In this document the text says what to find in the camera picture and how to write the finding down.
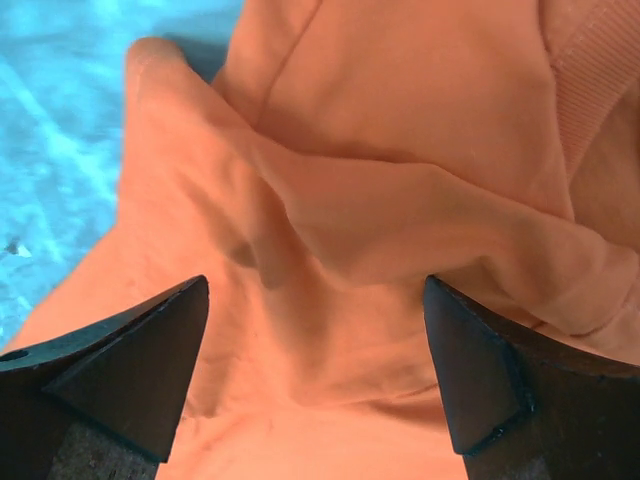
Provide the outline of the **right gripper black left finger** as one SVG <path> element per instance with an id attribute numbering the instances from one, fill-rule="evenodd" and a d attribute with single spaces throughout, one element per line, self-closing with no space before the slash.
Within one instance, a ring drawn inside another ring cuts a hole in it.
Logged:
<path id="1" fill-rule="evenodd" d="M 153 479 L 208 317 L 204 276 L 1 357 L 1 476 Z"/>

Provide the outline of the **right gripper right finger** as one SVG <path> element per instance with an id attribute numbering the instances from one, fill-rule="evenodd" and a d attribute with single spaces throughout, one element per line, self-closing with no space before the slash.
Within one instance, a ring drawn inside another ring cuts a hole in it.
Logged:
<path id="1" fill-rule="evenodd" d="M 434 276 L 424 318 L 470 479 L 636 479 L 639 369 L 506 319 Z"/>

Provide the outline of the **orange t-shirt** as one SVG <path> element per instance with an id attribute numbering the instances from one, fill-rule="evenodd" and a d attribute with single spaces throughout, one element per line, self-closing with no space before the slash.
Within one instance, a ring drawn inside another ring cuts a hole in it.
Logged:
<path id="1" fill-rule="evenodd" d="M 137 41 L 115 225 L 12 344 L 198 274 L 161 478 L 462 478 L 427 276 L 639 359 L 638 3 L 249 1 L 212 82 Z"/>

